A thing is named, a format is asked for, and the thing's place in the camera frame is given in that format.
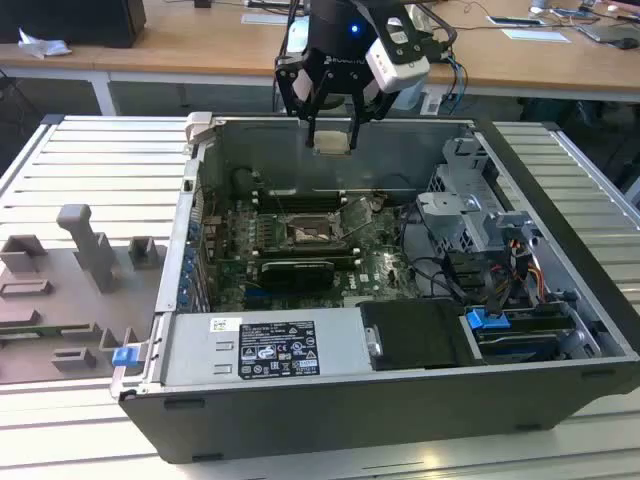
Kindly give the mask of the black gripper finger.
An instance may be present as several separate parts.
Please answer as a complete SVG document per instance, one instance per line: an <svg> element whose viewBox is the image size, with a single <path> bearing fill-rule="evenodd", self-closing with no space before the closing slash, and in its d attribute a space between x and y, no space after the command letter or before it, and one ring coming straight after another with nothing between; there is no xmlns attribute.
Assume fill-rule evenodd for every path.
<svg viewBox="0 0 640 480"><path fill-rule="evenodd" d="M360 127L371 120L384 119L398 95L398 91L384 92L375 79L365 86L356 86L351 94L353 109L348 130L350 150L357 147Z"/></svg>
<svg viewBox="0 0 640 480"><path fill-rule="evenodd" d="M328 96L326 55L317 49L277 58L275 79L286 112L308 123L306 145L315 143L316 118Z"/></svg>

